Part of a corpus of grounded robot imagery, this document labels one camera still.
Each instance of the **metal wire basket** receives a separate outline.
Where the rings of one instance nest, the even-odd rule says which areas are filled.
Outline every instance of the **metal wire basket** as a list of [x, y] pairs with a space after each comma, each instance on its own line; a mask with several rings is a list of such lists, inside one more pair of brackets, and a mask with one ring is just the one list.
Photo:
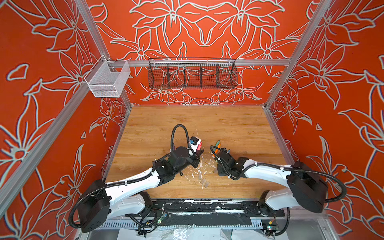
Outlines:
[[151, 58], [151, 89], [230, 89], [237, 87], [235, 59]]
[[112, 61], [107, 61], [104, 56], [101, 56], [84, 78], [95, 97], [120, 97], [129, 78], [131, 69], [127, 61], [120, 71], [110, 67], [108, 65], [110, 62]]

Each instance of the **wire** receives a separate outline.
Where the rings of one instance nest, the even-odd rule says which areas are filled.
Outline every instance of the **wire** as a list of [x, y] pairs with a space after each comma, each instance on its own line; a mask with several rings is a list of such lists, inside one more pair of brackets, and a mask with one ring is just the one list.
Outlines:
[[214, 151], [213, 149], [217, 149], [217, 150], [219, 150], [219, 151], [223, 151], [223, 150], [222, 150], [221, 148], [218, 148], [218, 147], [214, 146], [214, 145], [209, 146], [209, 149], [211, 150], [211, 152], [213, 153], [213, 155], [215, 155], [215, 157], [216, 157], [217, 160], [219, 161], [219, 163], [220, 163], [221, 167], [223, 168], [225, 174], [226, 174], [227, 176], [229, 176], [230, 173], [227, 172], [227, 170], [225, 169], [225, 166], [224, 166], [223, 161], [222, 161], [221, 158], [215, 153], [215, 151]]
[[110, 188], [110, 187], [116, 187], [116, 186], [121, 186], [121, 185], [126, 185], [126, 184], [131, 184], [131, 183], [135, 183], [135, 182], [140, 182], [142, 180], [145, 180], [147, 178], [149, 178], [150, 176], [152, 176], [152, 172], [149, 173], [148, 175], [144, 176], [144, 177], [140, 177], [140, 178], [136, 178], [136, 179], [132, 179], [132, 180], [128, 180], [128, 181], [120, 181], [120, 182], [113, 182], [111, 184], [108, 184], [108, 185], [105, 185], [104, 187], [100, 187], [96, 190], [93, 190], [92, 192], [86, 194], [85, 196], [83, 196], [82, 198], [79, 198], [76, 202], [76, 204], [72, 207], [71, 211], [70, 211], [70, 214], [68, 216], [68, 223], [71, 227], [73, 228], [81, 228], [81, 224], [77, 224], [73, 221], [73, 215], [74, 215], [74, 212], [76, 211], [76, 209], [79, 207], [79, 205], [85, 201], [86, 199], [88, 199], [88, 197], [90, 197], [91, 195], [94, 195], [98, 192], [100, 192], [101, 190], [104, 190], [104, 189], [107, 189], [107, 188]]
[[[218, 158], [217, 154], [212, 150], [213, 149], [218, 149], [220, 151], [223, 151], [222, 149], [216, 147], [216, 146], [213, 146], [211, 145], [209, 147], [212, 151], [212, 153], [215, 155], [215, 157]], [[245, 167], [241, 172], [240, 174], [235, 177], [235, 176], [230, 176], [231, 179], [233, 180], [239, 180], [241, 178], [241, 175], [243, 175], [248, 169], [252, 168], [252, 167], [256, 167], [256, 166], [267, 166], [267, 167], [272, 167], [272, 168], [276, 168], [276, 169], [281, 169], [281, 166], [278, 166], [278, 165], [274, 165], [274, 164], [269, 164], [269, 163], [263, 163], [263, 162], [258, 162], [257, 165], [256, 164], [251, 164], [247, 167]], [[305, 173], [314, 173], [314, 174], [318, 174], [320, 176], [323, 176], [323, 177], [327, 177], [333, 181], [335, 181], [340, 187], [341, 187], [341, 193], [336, 196], [336, 197], [333, 197], [333, 198], [330, 198], [330, 199], [325, 199], [325, 203], [329, 203], [329, 202], [337, 202], [339, 200], [341, 200], [342, 198], [344, 198], [346, 195], [347, 195], [347, 187], [344, 185], [344, 183], [342, 181], [340, 181], [339, 179], [335, 178], [334, 176], [330, 175], [330, 174], [327, 174], [327, 173], [324, 173], [324, 172], [318, 172], [318, 171], [313, 171], [313, 170], [304, 170], [304, 169], [299, 169], [299, 168], [290, 168], [290, 167], [283, 167], [283, 171], [289, 171], [289, 172], [305, 172]]]
[[212, 154], [215, 155], [215, 157], [217, 157], [217, 158], [219, 158], [219, 156], [217, 155], [217, 153], [215, 153], [215, 151], [213, 149], [216, 149], [216, 150], [219, 150], [219, 151], [223, 152], [223, 150], [221, 148], [218, 148], [215, 145], [209, 146], [209, 149], [211, 150]]
[[[144, 236], [146, 236], [147, 235], [147, 233], [151, 233], [151, 232], [153, 232], [158, 226], [159, 226], [159, 220], [160, 220], [160, 218], [161, 218], [161, 216], [159, 217], [159, 219], [158, 220], [156, 220], [156, 218], [157, 218], [157, 211], [156, 210], [159, 210], [159, 211], [162, 211], [162, 212], [164, 212], [164, 213], [166, 213], [166, 214], [168, 214], [168, 212], [167, 211], [164, 211], [164, 210], [162, 210], [162, 209], [151, 209], [146, 215], [144, 215], [142, 218], [141, 218], [141, 220], [140, 221], [138, 221], [132, 214], [127, 214], [135, 223], [137, 223], [138, 225], [139, 225], [139, 229], [138, 229], [138, 231], [139, 231], [139, 235], [144, 235]], [[145, 224], [143, 224], [143, 220], [151, 213], [151, 212], [154, 212], [154, 214], [155, 214], [155, 216], [153, 217], [153, 220], [149, 220], [149, 221], [152, 221], [150, 224], [148, 224], [148, 225], [145, 225]], [[151, 230], [145, 230], [144, 228], [151, 228], [151, 227], [153, 227], [153, 229], [151, 229]]]
[[178, 127], [182, 127], [182, 128], [184, 129], [184, 131], [185, 131], [185, 135], [186, 135], [186, 137], [187, 137], [187, 148], [189, 148], [189, 136], [188, 136], [187, 128], [186, 128], [183, 124], [177, 124], [177, 125], [173, 128], [173, 130], [172, 130], [172, 134], [171, 134], [171, 136], [170, 136], [170, 151], [171, 151], [171, 152], [175, 150], [175, 148], [174, 148], [174, 144], [173, 144], [173, 138], [174, 138], [174, 136], [175, 136], [175, 132], [176, 132], [176, 129], [177, 129]]
[[265, 235], [267, 235], [267, 236], [273, 236], [273, 235], [280, 236], [281, 234], [283, 234], [287, 230], [288, 225], [289, 225], [289, 219], [290, 219], [290, 211], [289, 211], [289, 207], [287, 207], [287, 221], [285, 222], [284, 228], [281, 231], [279, 231], [279, 232], [277, 232], [275, 234], [269, 233], [269, 232], [265, 232]]

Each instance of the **wooden tabletop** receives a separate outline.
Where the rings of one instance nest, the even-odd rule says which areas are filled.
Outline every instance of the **wooden tabletop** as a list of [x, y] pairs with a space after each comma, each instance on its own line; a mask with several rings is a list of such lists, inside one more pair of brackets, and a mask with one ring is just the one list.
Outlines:
[[[209, 146], [220, 140], [231, 155], [258, 162], [286, 164], [261, 107], [248, 106], [161, 106], [132, 108], [123, 136], [109, 171], [107, 182], [138, 174], [152, 161], [170, 151], [170, 135], [176, 124], [183, 124], [189, 137], [202, 140], [200, 164], [183, 170], [184, 175], [147, 192], [151, 198], [238, 198], [257, 199], [264, 190], [283, 186], [261, 179], [234, 181], [219, 177], [217, 163]], [[182, 128], [174, 138], [175, 147], [186, 146]]]

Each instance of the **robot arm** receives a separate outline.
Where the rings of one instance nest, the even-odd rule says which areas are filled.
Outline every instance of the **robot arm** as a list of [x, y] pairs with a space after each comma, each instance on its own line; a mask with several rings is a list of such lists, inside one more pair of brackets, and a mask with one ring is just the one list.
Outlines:
[[[173, 136], [177, 127], [184, 128], [187, 147], [174, 149]], [[94, 181], [73, 206], [68, 217], [69, 225], [81, 228], [82, 232], [89, 232], [102, 225], [108, 218], [137, 214], [146, 207], [152, 208], [149, 195], [142, 191], [171, 181], [189, 165], [197, 168], [203, 152], [201, 139], [189, 139], [186, 128], [181, 124], [176, 125], [172, 131], [170, 153], [153, 161], [151, 168], [135, 176], [109, 183], [104, 183], [101, 179]], [[73, 221], [76, 209], [81, 224]]]
[[[215, 146], [210, 147], [214, 153]], [[310, 169], [302, 162], [293, 165], [277, 166], [256, 162], [246, 157], [240, 157], [237, 161], [228, 153], [226, 148], [219, 149], [215, 154], [218, 162], [219, 176], [228, 176], [233, 180], [244, 178], [259, 178], [278, 183], [285, 188], [278, 191], [266, 190], [258, 203], [260, 213], [273, 215], [274, 210], [285, 207], [301, 206], [311, 212], [321, 213], [325, 202], [333, 202], [342, 199], [346, 194], [346, 187], [337, 178]], [[326, 199], [328, 191], [327, 183], [319, 176], [326, 176], [336, 181], [342, 193], [333, 198]]]

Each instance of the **orange floral wallpaper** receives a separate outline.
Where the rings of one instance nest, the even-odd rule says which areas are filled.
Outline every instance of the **orange floral wallpaper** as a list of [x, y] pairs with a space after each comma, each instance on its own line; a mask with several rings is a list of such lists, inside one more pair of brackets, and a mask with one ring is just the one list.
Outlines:
[[[1, 187], [100, 54], [73, 0], [2, 1], [0, 21]], [[68, 211], [105, 172], [126, 113], [121, 98], [89, 92], [0, 219], [0, 238], [72, 239]]]
[[[289, 58], [318, 0], [87, 0], [114, 60], [156, 57]], [[263, 104], [283, 66], [238, 68], [232, 90], [151, 90], [132, 68], [126, 91], [136, 105]]]
[[102, 178], [126, 113], [120, 99], [88, 92], [0, 220], [0, 238], [73, 239], [69, 212]]
[[334, 0], [271, 108], [292, 157], [347, 186], [325, 206], [341, 239], [384, 238], [383, 13], [383, 1]]

